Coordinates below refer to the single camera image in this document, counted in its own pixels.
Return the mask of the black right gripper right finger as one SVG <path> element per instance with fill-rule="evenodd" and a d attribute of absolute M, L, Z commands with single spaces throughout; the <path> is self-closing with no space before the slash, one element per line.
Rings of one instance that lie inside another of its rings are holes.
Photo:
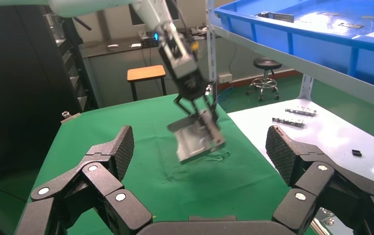
<path fill-rule="evenodd" d="M 356 235 L 374 235 L 374 181 L 335 163 L 319 147 L 268 128 L 266 152 L 290 191 L 274 222 L 303 234 L 319 209 L 331 211 Z"/>

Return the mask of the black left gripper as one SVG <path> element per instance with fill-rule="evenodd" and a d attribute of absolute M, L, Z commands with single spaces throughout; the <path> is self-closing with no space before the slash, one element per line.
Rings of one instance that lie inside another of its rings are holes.
<path fill-rule="evenodd" d="M 181 100 L 195 100 L 203 96 L 205 104 L 211 114 L 214 123 L 217 123 L 219 115 L 216 111 L 217 99 L 211 95 L 206 95 L 206 87 L 208 81 L 202 76 L 200 70 L 195 70 L 181 78 L 174 79 L 174 83 L 178 89 L 178 95 L 173 100 L 174 104 L 180 108 L 189 117 L 196 115 L 196 111 L 192 112 L 185 105 L 181 103 Z"/>

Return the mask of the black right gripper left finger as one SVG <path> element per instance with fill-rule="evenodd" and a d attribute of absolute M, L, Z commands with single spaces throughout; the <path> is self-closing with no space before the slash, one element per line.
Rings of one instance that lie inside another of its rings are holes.
<path fill-rule="evenodd" d="M 65 235 L 81 214 L 92 209 L 113 234 L 139 233 L 153 219 L 122 182 L 134 147 L 128 125 L 112 141 L 92 146 L 76 167 L 32 191 L 16 234 Z"/>

